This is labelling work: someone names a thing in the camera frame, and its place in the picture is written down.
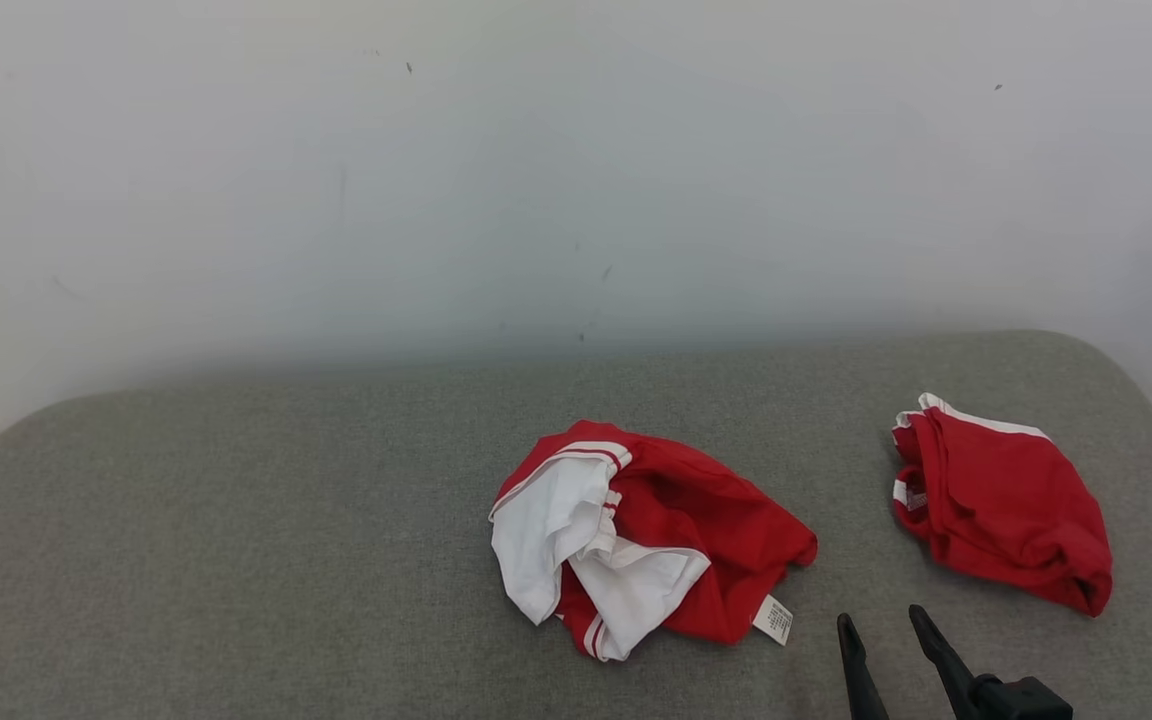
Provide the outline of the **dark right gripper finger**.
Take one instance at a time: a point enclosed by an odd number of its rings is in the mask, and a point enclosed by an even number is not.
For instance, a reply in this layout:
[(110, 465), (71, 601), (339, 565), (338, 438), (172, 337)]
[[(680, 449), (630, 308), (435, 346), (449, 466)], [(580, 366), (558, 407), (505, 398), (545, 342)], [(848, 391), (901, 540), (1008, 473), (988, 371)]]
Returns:
[(867, 669), (867, 647), (861, 641), (861, 634), (847, 612), (838, 615), (836, 630), (851, 719), (890, 719), (884, 707), (881, 694), (878, 692), (872, 674)]
[(950, 702), (956, 719), (982, 719), (980, 711), (975, 707), (972, 688), (975, 676), (968, 665), (960, 659), (952, 644), (938, 629), (934, 621), (918, 602), (911, 602), (908, 611), (916, 638), (920, 644), (923, 655), (927, 657), (941, 679), (943, 691)]

